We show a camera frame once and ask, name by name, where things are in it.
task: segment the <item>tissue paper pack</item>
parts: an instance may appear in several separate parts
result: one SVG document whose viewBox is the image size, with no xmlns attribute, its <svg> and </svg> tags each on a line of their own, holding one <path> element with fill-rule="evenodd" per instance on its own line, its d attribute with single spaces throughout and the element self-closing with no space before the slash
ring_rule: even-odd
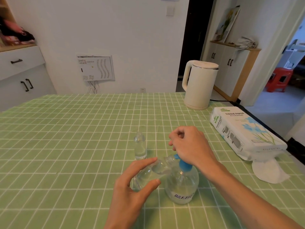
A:
<svg viewBox="0 0 305 229">
<path fill-rule="evenodd" d="M 287 144 L 241 109 L 216 107 L 210 121 L 239 157 L 253 161 L 252 168 L 259 179 L 279 183 L 289 178 L 274 159 L 285 152 Z"/>
</svg>

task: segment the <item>blue bottle cap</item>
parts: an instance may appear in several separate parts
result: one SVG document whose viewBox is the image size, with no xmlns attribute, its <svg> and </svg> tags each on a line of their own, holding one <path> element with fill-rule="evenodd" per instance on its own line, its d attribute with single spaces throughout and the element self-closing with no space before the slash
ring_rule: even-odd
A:
<svg viewBox="0 0 305 229">
<path fill-rule="evenodd" d="M 178 154 L 175 154 L 175 155 L 174 155 L 174 158 L 180 159 L 180 161 L 179 161 L 179 167 L 180 167 L 180 169 L 181 169 L 183 172 L 189 172 L 189 171 L 191 171 L 191 169 L 193 168 L 192 165 L 190 165 L 190 164 L 184 162 L 183 160 L 181 160 L 181 158 L 179 157 Z"/>
</svg>

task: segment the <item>bottle label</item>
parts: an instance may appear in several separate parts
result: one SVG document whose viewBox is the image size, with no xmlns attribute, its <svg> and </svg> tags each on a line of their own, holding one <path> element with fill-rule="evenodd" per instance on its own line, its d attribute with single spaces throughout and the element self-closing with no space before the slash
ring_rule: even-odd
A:
<svg viewBox="0 0 305 229">
<path fill-rule="evenodd" d="M 195 192 L 190 195 L 185 196 L 185 195 L 179 195 L 175 192 L 172 192 L 172 195 L 178 199 L 189 199 L 189 198 L 192 198 L 194 196 L 194 194 L 195 194 Z"/>
</svg>

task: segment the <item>kettle handle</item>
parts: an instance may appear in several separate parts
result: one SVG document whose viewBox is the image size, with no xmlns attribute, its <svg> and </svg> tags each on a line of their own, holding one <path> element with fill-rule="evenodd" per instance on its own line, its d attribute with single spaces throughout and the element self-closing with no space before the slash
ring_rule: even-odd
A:
<svg viewBox="0 0 305 229">
<path fill-rule="evenodd" d="M 190 69 L 191 69 L 194 61 L 195 60 L 188 61 L 185 66 L 185 71 L 184 71 L 183 80 L 182 80 L 182 88 L 185 91 L 187 89 L 187 82 L 188 82 L 188 78 L 189 78 L 189 74 L 190 74 Z"/>
</svg>

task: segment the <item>dark door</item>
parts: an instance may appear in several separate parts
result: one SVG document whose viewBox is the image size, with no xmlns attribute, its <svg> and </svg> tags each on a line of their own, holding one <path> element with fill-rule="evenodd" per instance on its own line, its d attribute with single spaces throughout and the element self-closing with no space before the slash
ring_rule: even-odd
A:
<svg viewBox="0 0 305 229">
<path fill-rule="evenodd" d="M 200 60 L 214 0 L 190 0 L 178 76 L 190 60 Z"/>
</svg>

